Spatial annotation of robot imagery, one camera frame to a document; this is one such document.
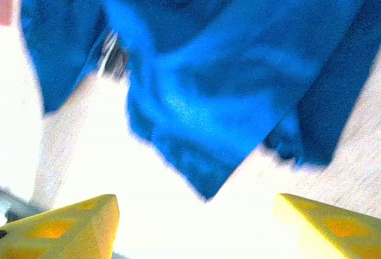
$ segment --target blue cloth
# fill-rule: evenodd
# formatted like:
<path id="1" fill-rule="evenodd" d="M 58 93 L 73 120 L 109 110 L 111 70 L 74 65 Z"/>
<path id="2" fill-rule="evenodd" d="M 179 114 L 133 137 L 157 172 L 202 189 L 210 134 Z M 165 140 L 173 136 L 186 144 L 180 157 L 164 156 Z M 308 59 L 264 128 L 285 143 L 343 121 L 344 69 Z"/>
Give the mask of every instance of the blue cloth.
<path id="1" fill-rule="evenodd" d="M 328 165 L 381 43 L 381 0 L 23 0 L 21 18 L 46 112 L 117 31 L 132 130 L 205 198 L 262 142 Z"/>

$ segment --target yellow object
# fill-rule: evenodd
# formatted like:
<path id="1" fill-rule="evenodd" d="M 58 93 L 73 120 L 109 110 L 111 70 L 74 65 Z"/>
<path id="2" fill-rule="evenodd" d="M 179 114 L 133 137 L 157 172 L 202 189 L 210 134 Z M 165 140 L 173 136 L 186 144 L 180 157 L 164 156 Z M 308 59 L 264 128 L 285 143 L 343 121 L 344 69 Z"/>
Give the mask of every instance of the yellow object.
<path id="1" fill-rule="evenodd" d="M 288 194 L 276 195 L 274 215 L 297 230 L 295 258 L 381 258 L 380 219 Z"/>
<path id="2" fill-rule="evenodd" d="M 111 258 L 119 222 L 115 195 L 101 195 L 0 227 L 0 259 Z"/>

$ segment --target blue fabric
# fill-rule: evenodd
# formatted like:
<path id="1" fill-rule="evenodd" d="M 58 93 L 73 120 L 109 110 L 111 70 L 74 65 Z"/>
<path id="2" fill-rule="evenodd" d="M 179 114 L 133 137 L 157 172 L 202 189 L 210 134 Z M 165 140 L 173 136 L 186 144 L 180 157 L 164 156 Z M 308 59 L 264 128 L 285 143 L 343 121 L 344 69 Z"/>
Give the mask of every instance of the blue fabric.
<path id="1" fill-rule="evenodd" d="M 381 0 L 23 0 L 21 17 L 47 112 L 117 31 L 132 130 L 205 198 L 261 142 L 328 165 L 381 43 Z"/>

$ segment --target floor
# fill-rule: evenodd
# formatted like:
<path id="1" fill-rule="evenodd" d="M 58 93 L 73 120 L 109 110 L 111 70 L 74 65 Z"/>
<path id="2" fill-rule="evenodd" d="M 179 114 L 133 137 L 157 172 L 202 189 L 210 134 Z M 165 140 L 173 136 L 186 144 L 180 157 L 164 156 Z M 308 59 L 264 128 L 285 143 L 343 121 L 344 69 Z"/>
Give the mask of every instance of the floor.
<path id="1" fill-rule="evenodd" d="M 327 169 L 295 172 L 258 147 L 204 203 L 129 131 L 126 82 L 90 76 L 42 119 L 22 38 L 0 30 L 0 187 L 45 208 L 116 194 L 116 252 L 131 259 L 284 258 L 292 236 L 271 221 L 278 192 L 381 218 L 381 54 Z"/>

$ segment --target blue garment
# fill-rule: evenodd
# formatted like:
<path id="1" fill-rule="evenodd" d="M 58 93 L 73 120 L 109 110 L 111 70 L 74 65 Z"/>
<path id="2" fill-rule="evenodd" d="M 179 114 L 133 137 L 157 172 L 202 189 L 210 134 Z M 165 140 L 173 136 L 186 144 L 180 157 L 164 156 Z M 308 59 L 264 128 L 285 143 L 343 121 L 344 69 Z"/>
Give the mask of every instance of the blue garment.
<path id="1" fill-rule="evenodd" d="M 21 19 L 46 112 L 118 32 L 132 130 L 205 198 L 262 142 L 328 165 L 381 43 L 381 0 L 22 0 Z"/>

